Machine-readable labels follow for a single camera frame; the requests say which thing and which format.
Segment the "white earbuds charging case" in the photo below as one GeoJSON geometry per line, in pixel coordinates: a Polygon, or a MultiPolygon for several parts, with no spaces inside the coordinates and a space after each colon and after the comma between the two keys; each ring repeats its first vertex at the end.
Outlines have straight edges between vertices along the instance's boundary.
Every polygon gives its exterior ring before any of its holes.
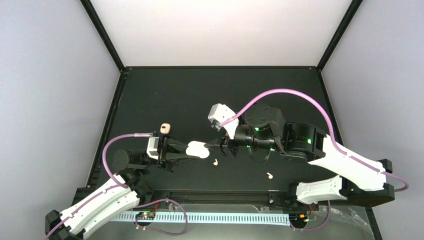
{"type": "Polygon", "coordinates": [[[198,157],[200,159],[206,159],[210,155],[209,149],[206,147],[205,142],[191,141],[187,144],[185,153],[188,156],[198,157]]]}

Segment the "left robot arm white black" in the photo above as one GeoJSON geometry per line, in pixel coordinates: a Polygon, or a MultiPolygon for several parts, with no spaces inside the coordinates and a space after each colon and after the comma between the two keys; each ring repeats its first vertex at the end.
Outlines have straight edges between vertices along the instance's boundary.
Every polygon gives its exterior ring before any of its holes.
{"type": "Polygon", "coordinates": [[[85,240],[93,232],[119,214],[132,209],[157,206],[161,202],[180,204],[172,199],[153,200],[153,190],[142,179],[139,172],[129,172],[128,177],[113,174],[107,164],[106,154],[112,143],[124,138],[148,138],[148,158],[162,161],[169,148],[178,155],[188,145],[172,138],[159,141],[153,133],[130,133],[112,138],[102,151],[102,163],[110,179],[86,198],[75,205],[58,212],[52,210],[45,217],[47,240],[85,240]]]}

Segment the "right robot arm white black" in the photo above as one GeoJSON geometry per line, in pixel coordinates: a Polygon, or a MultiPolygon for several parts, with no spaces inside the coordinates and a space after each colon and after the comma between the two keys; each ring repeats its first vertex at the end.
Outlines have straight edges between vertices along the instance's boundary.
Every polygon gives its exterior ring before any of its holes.
{"type": "Polygon", "coordinates": [[[287,122],[280,109],[254,103],[240,117],[224,124],[233,111],[224,104],[211,107],[208,120],[226,134],[205,144],[209,150],[235,156],[240,147],[250,152],[278,152],[288,161],[318,166],[334,173],[315,182],[289,185],[285,204],[293,210],[320,201],[346,201],[360,207],[375,207],[395,199],[394,187],[387,183],[392,173],[388,159],[361,159],[354,152],[332,141],[323,130],[306,123],[287,122]]]}

